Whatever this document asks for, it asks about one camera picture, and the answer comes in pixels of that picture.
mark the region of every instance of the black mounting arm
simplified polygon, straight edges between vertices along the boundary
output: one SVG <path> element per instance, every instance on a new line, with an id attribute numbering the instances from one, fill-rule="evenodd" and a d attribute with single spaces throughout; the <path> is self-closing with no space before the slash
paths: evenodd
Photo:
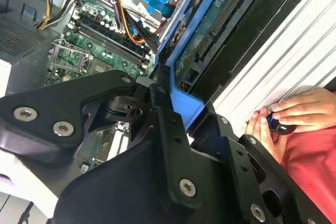
<path id="1" fill-rule="evenodd" d="M 189 129 L 190 148 L 166 87 L 115 70 L 0 99 L 1 149 L 58 166 L 85 136 L 131 125 L 130 148 L 72 181 L 51 223 L 330 223 L 211 105 Z"/>

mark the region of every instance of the screw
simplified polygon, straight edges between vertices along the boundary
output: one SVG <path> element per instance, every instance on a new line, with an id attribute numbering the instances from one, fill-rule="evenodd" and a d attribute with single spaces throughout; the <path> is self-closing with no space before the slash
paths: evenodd
<path id="1" fill-rule="evenodd" d="M 121 80 L 123 80 L 124 82 L 127 82 L 127 83 L 131 83 L 131 79 L 127 78 L 127 77 L 122 77 Z"/>
<path id="2" fill-rule="evenodd" d="M 250 140 L 253 144 L 257 144 L 257 140 L 255 140 L 253 137 L 250 137 Z"/>
<path id="3" fill-rule="evenodd" d="M 250 207 L 251 213 L 253 216 L 259 220 L 259 222 L 265 222 L 266 221 L 266 216 L 263 212 L 263 210 L 256 204 L 252 204 Z"/>
<path id="4" fill-rule="evenodd" d="M 13 115 L 15 119 L 23 122 L 30 122 L 37 118 L 37 111 L 29 107 L 20 107 L 14 110 Z"/>
<path id="5" fill-rule="evenodd" d="M 225 124 L 228 124 L 228 123 L 229 123 L 229 121 L 226 120 L 226 118 L 221 118 L 220 120 L 221 120 L 223 123 L 225 123 Z"/>
<path id="6" fill-rule="evenodd" d="M 157 90 L 159 90 L 161 93 L 166 94 L 166 90 L 162 86 L 158 86 Z"/>
<path id="7" fill-rule="evenodd" d="M 188 197 L 194 197 L 196 195 L 196 187 L 189 179 L 183 178 L 180 181 L 180 189 Z"/>
<path id="8" fill-rule="evenodd" d="M 316 224 L 316 222 L 313 221 L 312 219 L 308 219 L 308 224 Z"/>
<path id="9" fill-rule="evenodd" d="M 75 128 L 68 122 L 57 122 L 53 125 L 52 130 L 58 136 L 71 136 Z"/>

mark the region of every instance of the metal panel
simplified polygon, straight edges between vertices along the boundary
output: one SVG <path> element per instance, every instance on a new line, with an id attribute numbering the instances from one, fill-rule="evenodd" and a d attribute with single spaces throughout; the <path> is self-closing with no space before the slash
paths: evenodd
<path id="1" fill-rule="evenodd" d="M 302 0 L 215 101 L 237 135 L 262 106 L 336 76 L 336 0 Z"/>

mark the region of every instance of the orange wire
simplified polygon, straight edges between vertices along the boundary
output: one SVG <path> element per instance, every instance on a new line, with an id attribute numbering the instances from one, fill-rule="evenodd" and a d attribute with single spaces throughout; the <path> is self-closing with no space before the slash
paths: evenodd
<path id="1" fill-rule="evenodd" d="M 120 4 L 120 7 L 121 7 L 121 16 L 122 16 L 122 20 L 124 21 L 124 25 L 125 25 L 125 29 L 126 29 L 126 32 L 128 34 L 128 36 L 130 37 L 130 39 L 135 42 L 135 43 L 143 43 L 144 42 L 144 39 L 140 39 L 140 40 L 136 40 L 132 35 L 131 35 L 131 32 L 128 28 L 128 24 L 127 24 L 127 20 L 126 20 L 126 17 L 125 17 L 125 12 L 124 12 L 124 8 L 122 7 L 122 4 L 121 4 L 121 1 L 119 0 L 119 4 Z"/>

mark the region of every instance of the black mouse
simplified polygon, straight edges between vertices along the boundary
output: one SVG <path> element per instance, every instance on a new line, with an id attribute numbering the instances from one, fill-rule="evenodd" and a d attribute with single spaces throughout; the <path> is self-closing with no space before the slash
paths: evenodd
<path id="1" fill-rule="evenodd" d="M 273 112 L 267 116 L 267 121 L 269 129 L 272 132 L 278 132 L 279 135 L 288 135 L 293 133 L 296 129 L 296 125 L 284 125 L 279 122 L 279 120 L 273 118 Z"/>

